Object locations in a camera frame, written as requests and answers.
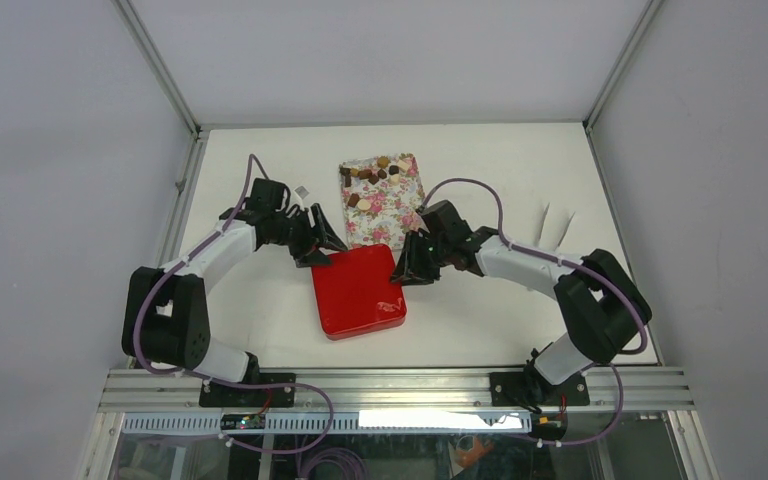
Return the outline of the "red box lid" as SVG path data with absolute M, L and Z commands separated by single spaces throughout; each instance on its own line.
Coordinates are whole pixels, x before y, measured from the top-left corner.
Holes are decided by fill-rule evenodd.
M 392 318 L 408 313 L 402 287 L 390 282 L 395 268 L 386 245 L 329 256 L 332 264 L 311 269 L 319 320 L 334 317 Z

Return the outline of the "silver metal tweezers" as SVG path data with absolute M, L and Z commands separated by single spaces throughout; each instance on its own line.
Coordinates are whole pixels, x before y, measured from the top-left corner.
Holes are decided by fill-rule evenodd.
M 538 216 L 533 245 L 546 251 L 558 251 L 568 236 L 575 217 L 574 210 L 556 208 L 547 202 Z

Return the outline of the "red square chocolate box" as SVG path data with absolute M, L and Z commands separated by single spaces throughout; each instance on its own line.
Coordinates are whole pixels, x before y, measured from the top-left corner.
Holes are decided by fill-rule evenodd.
M 405 316 L 392 318 L 334 317 L 321 318 L 320 325 L 325 336 L 331 341 L 345 340 L 403 325 Z

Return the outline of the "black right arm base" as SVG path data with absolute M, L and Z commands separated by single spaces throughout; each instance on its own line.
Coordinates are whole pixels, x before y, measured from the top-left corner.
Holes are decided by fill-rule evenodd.
M 591 403 L 584 377 L 574 374 L 559 385 L 528 375 L 523 370 L 494 371 L 488 374 L 489 392 L 495 407 L 587 406 Z

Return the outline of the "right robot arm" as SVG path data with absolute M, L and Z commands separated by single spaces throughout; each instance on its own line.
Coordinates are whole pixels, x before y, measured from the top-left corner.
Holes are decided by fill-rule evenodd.
M 608 364 L 641 337 L 652 310 L 616 257 L 603 249 L 572 260 L 515 245 L 500 230 L 472 229 L 449 201 L 422 207 L 424 225 L 409 232 L 390 280 L 428 285 L 445 267 L 507 280 L 554 300 L 566 332 L 535 352 L 524 368 L 524 390 L 535 404 L 559 397 L 564 382 L 587 367 Z

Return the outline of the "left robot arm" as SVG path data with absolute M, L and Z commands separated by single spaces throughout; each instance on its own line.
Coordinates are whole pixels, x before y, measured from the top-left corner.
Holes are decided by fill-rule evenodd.
M 261 392 L 257 357 L 216 339 L 207 297 L 234 267 L 261 247 L 287 248 L 299 268 L 328 266 L 345 252 L 321 206 L 292 204 L 281 182 L 257 178 L 249 195 L 223 212 L 195 247 L 160 267 L 139 267 L 129 279 L 121 346 L 154 373 L 188 373 L 222 383 L 237 406 Z

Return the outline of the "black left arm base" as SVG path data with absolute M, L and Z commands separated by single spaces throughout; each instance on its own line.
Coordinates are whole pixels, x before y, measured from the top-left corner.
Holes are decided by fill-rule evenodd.
M 202 408 L 289 408 L 295 404 L 297 375 L 290 372 L 261 372 L 258 385 L 266 388 L 237 388 L 210 381 L 202 386 L 198 405 Z

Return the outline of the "floral rectangular tray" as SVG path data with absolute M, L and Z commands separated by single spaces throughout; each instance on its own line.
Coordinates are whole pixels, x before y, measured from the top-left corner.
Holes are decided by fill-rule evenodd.
M 354 249 L 386 245 L 400 250 L 405 236 L 423 226 L 417 209 L 425 198 L 417 159 L 412 153 L 379 155 L 338 166 L 346 243 Z M 347 206 L 356 193 L 372 203 L 368 212 Z

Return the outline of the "aluminium frame rail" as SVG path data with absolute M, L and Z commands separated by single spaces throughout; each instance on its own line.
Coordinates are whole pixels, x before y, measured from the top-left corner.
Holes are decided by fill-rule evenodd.
M 526 400 L 523 374 L 514 367 L 431 369 L 300 369 L 289 387 L 270 394 L 235 393 L 190 377 L 154 375 L 144 370 L 112 370 L 102 390 L 101 412 L 184 412 L 196 409 L 336 411 L 367 408 L 517 407 Z M 555 388 L 542 408 L 566 406 L 572 412 L 694 410 L 684 372 L 677 367 L 595 367 Z

